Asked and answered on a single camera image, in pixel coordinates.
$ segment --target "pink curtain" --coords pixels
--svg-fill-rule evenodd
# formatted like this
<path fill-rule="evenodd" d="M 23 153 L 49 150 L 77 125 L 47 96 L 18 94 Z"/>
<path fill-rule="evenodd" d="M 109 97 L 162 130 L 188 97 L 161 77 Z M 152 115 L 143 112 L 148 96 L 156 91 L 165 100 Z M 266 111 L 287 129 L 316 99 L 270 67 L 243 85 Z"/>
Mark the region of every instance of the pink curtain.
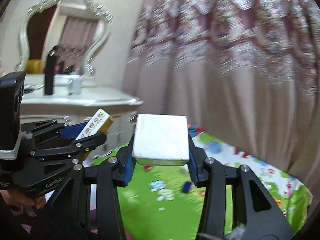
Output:
<path fill-rule="evenodd" d="M 96 27 L 96 20 L 67 18 L 59 44 L 59 61 L 64 61 L 65 67 L 75 65 L 83 74 L 83 57 L 93 42 Z"/>
<path fill-rule="evenodd" d="M 314 0 L 144 0 L 123 90 L 320 197 L 319 22 Z"/>

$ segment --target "small box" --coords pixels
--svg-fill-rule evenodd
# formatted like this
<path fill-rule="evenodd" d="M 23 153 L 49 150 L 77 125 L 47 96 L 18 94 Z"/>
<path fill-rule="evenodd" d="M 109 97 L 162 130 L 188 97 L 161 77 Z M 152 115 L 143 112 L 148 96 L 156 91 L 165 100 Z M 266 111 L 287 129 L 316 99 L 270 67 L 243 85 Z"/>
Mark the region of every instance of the small box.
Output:
<path fill-rule="evenodd" d="M 182 191 L 183 193 L 188 194 L 189 191 L 190 191 L 190 189 L 191 189 L 191 187 L 192 187 L 192 183 L 191 183 L 190 181 L 186 181 L 186 182 L 183 184 L 181 191 Z"/>
<path fill-rule="evenodd" d="M 183 166 L 189 161 L 187 118 L 138 114 L 132 157 L 142 165 Z"/>
<path fill-rule="evenodd" d="M 79 133 L 76 140 L 94 135 L 97 132 L 106 133 L 106 131 L 112 124 L 113 118 L 107 112 L 99 109 Z"/>

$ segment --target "human hand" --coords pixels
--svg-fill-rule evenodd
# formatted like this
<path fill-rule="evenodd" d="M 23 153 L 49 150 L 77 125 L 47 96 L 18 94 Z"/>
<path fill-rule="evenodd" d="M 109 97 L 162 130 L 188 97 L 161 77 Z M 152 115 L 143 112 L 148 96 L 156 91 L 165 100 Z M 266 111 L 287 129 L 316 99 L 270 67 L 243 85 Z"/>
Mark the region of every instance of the human hand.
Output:
<path fill-rule="evenodd" d="M 7 205 L 12 206 L 36 206 L 37 209 L 42 209 L 45 205 L 45 196 L 38 197 L 36 199 L 31 199 L 23 195 L 16 188 L 9 188 L 7 190 L 0 190 L 1 195 Z"/>

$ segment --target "ornate mirror frame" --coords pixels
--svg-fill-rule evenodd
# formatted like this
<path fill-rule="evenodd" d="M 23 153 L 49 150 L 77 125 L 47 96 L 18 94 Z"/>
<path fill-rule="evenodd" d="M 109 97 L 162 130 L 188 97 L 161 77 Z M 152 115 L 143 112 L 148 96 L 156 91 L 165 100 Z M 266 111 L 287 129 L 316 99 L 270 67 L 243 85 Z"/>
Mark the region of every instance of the ornate mirror frame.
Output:
<path fill-rule="evenodd" d="M 29 59 L 30 56 L 30 49 L 29 49 L 29 41 L 28 41 L 28 35 L 27 35 L 27 27 L 28 27 L 28 22 L 30 18 L 37 12 L 42 12 L 45 9 L 50 8 L 51 6 L 57 4 L 60 0 L 41 0 L 38 3 L 34 4 L 28 9 L 28 13 L 26 17 L 24 18 L 22 25 L 20 27 L 20 55 L 21 55 L 21 60 L 20 62 L 16 65 L 15 71 L 23 71 L 26 66 L 26 62 Z M 86 51 L 84 55 L 84 66 L 85 66 L 85 71 L 84 71 L 84 77 L 90 78 L 94 77 L 95 74 L 95 69 L 91 65 L 91 60 L 92 60 L 92 55 L 99 49 L 108 39 L 109 36 L 109 25 L 112 23 L 112 15 L 109 10 L 104 5 L 95 3 L 94 0 L 84 0 L 87 9 L 93 12 L 99 19 L 103 20 L 105 23 L 105 28 L 103 30 L 103 34 L 101 37 L 96 40 Z M 56 76 L 70 76 L 71 75 L 63 75 L 63 74 L 58 74 Z"/>

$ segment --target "white container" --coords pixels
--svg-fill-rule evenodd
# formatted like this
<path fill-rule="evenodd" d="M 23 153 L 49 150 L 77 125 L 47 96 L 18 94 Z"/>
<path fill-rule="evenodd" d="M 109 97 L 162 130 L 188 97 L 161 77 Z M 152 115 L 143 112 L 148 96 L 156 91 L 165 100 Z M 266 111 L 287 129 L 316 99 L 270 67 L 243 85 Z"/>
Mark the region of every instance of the white container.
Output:
<path fill-rule="evenodd" d="M 69 95 L 81 95 L 82 94 L 82 77 L 72 79 L 68 83 Z"/>
<path fill-rule="evenodd" d="M 189 161 L 186 116 L 138 114 L 132 156 L 142 165 L 185 165 Z"/>

